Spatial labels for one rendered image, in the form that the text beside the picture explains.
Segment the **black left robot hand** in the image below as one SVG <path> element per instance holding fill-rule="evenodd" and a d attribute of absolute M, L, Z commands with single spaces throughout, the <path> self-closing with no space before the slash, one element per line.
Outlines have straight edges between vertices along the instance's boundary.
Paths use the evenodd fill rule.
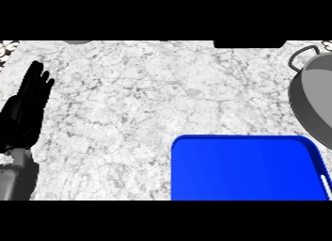
<path fill-rule="evenodd" d="M 16 94 L 0 111 L 0 153 L 19 148 L 28 150 L 36 143 L 44 107 L 54 79 L 38 61 L 31 63 Z"/>

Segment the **blue plastic tray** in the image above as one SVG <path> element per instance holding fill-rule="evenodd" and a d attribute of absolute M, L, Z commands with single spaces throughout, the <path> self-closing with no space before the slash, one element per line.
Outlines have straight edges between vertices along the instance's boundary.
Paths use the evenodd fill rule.
<path fill-rule="evenodd" d="M 177 137 L 171 199 L 332 201 L 332 181 L 315 144 L 302 136 Z"/>

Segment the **grey metal pot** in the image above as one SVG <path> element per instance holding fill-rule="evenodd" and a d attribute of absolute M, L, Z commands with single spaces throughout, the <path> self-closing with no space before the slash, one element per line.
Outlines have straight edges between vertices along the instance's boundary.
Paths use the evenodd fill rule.
<path fill-rule="evenodd" d="M 287 66 L 296 72 L 287 88 L 296 120 L 332 150 L 332 52 L 321 53 L 315 45 L 308 45 L 293 52 Z"/>

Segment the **black appliance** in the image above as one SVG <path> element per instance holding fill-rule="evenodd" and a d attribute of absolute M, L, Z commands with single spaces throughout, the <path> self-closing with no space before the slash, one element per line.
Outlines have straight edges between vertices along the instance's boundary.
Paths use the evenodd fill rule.
<path fill-rule="evenodd" d="M 286 41 L 213 40 L 212 42 L 213 48 L 280 48 Z"/>

